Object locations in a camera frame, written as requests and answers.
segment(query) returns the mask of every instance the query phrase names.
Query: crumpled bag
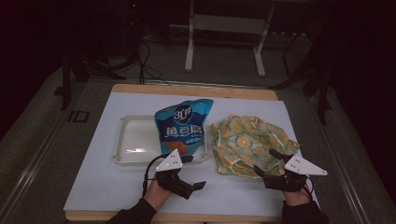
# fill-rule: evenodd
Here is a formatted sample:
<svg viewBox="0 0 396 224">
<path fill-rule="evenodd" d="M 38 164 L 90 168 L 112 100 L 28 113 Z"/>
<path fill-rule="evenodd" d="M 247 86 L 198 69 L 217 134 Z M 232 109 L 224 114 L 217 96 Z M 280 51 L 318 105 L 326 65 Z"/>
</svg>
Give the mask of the crumpled bag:
<svg viewBox="0 0 396 224">
<path fill-rule="evenodd" d="M 212 148 L 221 175 L 260 178 L 257 165 L 268 175 L 283 175 L 285 162 L 269 154 L 269 149 L 292 155 L 300 144 L 288 138 L 282 128 L 251 116 L 231 115 L 219 125 L 211 125 Z"/>
</svg>

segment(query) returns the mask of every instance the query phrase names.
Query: clear plastic tray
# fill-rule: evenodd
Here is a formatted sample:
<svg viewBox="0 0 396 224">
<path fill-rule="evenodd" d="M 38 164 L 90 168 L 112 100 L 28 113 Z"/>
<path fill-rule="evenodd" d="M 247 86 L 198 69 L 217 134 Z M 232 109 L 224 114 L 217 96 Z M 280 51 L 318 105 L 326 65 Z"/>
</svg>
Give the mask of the clear plastic tray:
<svg viewBox="0 0 396 224">
<path fill-rule="evenodd" d="M 149 164 L 160 156 L 161 146 L 158 130 L 152 116 L 126 116 L 121 119 L 119 139 L 113 159 L 118 164 Z M 194 163 L 207 158 L 206 142 L 192 155 Z"/>
</svg>

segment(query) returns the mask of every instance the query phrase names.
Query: snack bag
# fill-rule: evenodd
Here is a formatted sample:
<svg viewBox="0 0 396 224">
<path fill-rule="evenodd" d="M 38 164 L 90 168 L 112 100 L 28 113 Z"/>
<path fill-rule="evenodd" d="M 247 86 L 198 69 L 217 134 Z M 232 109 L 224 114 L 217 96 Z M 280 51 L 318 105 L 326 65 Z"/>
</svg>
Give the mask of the snack bag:
<svg viewBox="0 0 396 224">
<path fill-rule="evenodd" d="M 154 115 L 162 154 L 177 148 L 180 156 L 191 156 L 205 143 L 204 123 L 213 100 L 185 101 L 168 106 Z"/>
</svg>

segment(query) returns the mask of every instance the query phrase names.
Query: gray carpet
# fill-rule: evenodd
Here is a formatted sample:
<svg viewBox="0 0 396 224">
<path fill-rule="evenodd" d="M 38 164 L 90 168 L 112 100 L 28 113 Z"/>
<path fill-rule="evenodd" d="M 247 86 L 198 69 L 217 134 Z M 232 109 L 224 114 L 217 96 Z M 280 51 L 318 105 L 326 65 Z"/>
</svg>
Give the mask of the gray carpet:
<svg viewBox="0 0 396 224">
<path fill-rule="evenodd" d="M 202 39 L 195 46 L 193 70 L 186 73 L 184 62 L 187 47 L 185 42 L 180 41 L 183 33 L 180 34 L 182 36 L 175 36 L 175 41 L 168 43 L 152 39 L 147 42 L 150 48 L 147 83 L 165 84 L 166 81 L 171 85 L 179 85 L 188 82 L 265 89 L 288 78 L 282 62 L 282 51 L 289 39 L 283 35 L 271 35 L 265 42 L 262 56 L 267 76 L 257 77 L 252 46 L 246 44 L 236 48 L 223 42 L 217 42 L 214 46 L 215 43 Z M 309 48 L 306 39 L 301 38 L 299 41 L 296 49 L 288 54 L 294 65 L 299 63 Z M 148 49 L 142 47 L 142 57 L 147 52 Z M 118 60 L 116 57 L 111 58 L 112 62 Z M 62 98 L 53 95 L 55 88 L 61 85 L 61 70 L 49 77 L 1 140 L 2 204 L 36 152 L 46 149 L 30 188 L 15 204 L 8 223 L 65 222 L 63 207 L 68 192 L 91 142 L 111 87 L 119 82 L 91 72 L 92 78 L 88 83 L 73 82 L 73 101 L 64 112 L 60 111 Z M 136 83 L 139 67 L 135 65 L 119 73 L 128 77 L 122 82 Z M 316 117 L 316 98 L 305 97 L 301 92 L 303 85 L 304 81 L 301 81 L 276 93 L 290 112 L 296 136 L 303 144 L 304 156 L 329 172 L 328 176 L 314 177 L 313 180 L 320 206 L 329 215 L 331 223 L 396 223 L 394 204 L 376 176 L 335 92 L 329 92 L 332 110 L 326 112 L 328 124 L 323 126 Z M 87 122 L 68 122 L 72 110 L 89 111 L 90 118 Z M 341 165 L 334 165 L 337 160 L 342 162 Z"/>
</svg>

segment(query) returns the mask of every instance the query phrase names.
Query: white table leg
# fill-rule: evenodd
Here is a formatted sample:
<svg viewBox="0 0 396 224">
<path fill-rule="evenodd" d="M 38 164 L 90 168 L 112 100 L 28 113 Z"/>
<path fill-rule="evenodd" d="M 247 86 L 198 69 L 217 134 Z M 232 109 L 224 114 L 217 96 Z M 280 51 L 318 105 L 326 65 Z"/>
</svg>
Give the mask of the white table leg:
<svg viewBox="0 0 396 224">
<path fill-rule="evenodd" d="M 190 0 L 189 45 L 187 46 L 186 66 L 184 67 L 186 72 L 190 72 L 192 70 L 192 58 L 194 56 L 193 32 L 194 32 L 194 1 Z"/>
<path fill-rule="evenodd" d="M 264 65 L 262 63 L 262 46 L 264 45 L 265 37 L 268 35 L 268 29 L 270 28 L 271 19 L 274 15 L 275 7 L 271 7 L 268 13 L 266 23 L 262 27 L 261 39 L 258 46 L 253 48 L 254 58 L 256 60 L 257 72 L 259 77 L 265 77 Z"/>
</svg>

